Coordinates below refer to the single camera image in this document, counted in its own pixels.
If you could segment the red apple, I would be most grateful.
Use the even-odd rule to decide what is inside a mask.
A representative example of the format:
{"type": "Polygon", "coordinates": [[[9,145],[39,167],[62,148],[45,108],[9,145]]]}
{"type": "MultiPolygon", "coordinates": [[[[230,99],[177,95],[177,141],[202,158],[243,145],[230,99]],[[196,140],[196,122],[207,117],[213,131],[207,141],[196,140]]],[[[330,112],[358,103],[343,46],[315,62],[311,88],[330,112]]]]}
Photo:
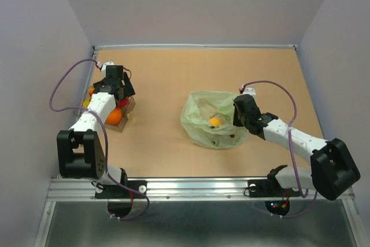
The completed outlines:
{"type": "Polygon", "coordinates": [[[117,107],[118,108],[122,108],[126,105],[128,105],[130,102],[130,99],[129,98],[125,98],[125,99],[122,99],[118,104],[117,104],[117,107]]]}

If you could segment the red orange persimmon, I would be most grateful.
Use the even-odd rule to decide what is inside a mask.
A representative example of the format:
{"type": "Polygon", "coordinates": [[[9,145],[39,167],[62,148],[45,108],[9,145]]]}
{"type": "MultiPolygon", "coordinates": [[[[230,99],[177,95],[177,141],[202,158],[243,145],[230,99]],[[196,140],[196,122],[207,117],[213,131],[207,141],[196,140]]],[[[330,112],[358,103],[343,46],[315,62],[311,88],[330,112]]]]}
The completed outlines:
{"type": "Polygon", "coordinates": [[[91,97],[92,94],[94,93],[94,87],[93,86],[90,86],[87,90],[87,93],[88,93],[88,96],[91,97]]]}

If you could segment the small yellow orange fruit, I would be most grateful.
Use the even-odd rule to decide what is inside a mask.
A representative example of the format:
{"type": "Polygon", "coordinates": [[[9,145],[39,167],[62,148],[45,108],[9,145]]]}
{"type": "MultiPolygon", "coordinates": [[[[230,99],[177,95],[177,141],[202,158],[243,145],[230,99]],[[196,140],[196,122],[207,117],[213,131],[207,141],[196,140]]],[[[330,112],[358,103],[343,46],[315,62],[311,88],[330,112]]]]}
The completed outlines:
{"type": "Polygon", "coordinates": [[[214,126],[214,127],[222,126],[223,125],[223,121],[222,121],[222,119],[220,119],[218,117],[212,117],[212,118],[209,119],[209,124],[211,126],[214,126]]]}

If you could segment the yellow banana bunch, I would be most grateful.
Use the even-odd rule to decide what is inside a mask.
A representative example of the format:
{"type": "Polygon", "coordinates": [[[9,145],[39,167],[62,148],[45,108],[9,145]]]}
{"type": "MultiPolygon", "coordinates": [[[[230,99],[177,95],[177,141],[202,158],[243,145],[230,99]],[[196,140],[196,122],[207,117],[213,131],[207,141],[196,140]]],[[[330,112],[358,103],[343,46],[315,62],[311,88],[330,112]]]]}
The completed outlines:
{"type": "Polygon", "coordinates": [[[83,101],[82,106],[84,108],[87,108],[89,106],[90,102],[91,102],[91,98],[88,98],[88,99],[86,99],[86,100],[83,101]]]}

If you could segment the light green plastic bag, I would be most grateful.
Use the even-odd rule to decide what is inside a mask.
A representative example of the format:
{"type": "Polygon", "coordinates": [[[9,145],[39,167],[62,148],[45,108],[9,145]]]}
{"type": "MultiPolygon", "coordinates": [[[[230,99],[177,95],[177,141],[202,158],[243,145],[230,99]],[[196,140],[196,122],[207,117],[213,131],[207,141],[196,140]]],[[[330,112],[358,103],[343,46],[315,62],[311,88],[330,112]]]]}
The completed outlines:
{"type": "Polygon", "coordinates": [[[230,149],[246,140],[247,129],[233,125],[236,96],[227,91],[190,93],[180,122],[192,143],[205,148],[230,149]]]}

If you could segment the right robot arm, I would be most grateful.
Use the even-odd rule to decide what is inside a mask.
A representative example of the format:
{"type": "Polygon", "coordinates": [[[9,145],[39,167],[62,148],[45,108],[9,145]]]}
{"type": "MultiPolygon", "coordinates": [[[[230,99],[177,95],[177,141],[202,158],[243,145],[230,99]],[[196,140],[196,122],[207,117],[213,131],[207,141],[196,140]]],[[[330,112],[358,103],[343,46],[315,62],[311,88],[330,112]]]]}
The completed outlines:
{"type": "Polygon", "coordinates": [[[344,141],[331,141],[290,127],[271,113],[261,113],[249,94],[234,99],[234,125],[250,134],[276,143],[307,161],[309,168],[281,165],[270,171],[267,191],[279,195],[286,189],[315,190],[328,200],[336,200],[361,178],[344,141]]]}

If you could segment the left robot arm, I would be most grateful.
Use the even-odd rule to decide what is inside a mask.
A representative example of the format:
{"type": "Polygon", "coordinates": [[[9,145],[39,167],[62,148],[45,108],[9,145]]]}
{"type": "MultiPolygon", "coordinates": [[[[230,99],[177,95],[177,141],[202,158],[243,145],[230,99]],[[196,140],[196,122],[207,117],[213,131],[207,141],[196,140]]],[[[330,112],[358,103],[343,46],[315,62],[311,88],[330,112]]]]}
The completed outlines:
{"type": "Polygon", "coordinates": [[[81,108],[83,113],[72,127],[57,134],[59,170],[63,178],[87,179],[123,197],[133,190],[128,188],[125,170],[108,163],[105,123],[135,91],[122,65],[109,61],[99,67],[103,78],[93,84],[88,106],[81,108]]]}

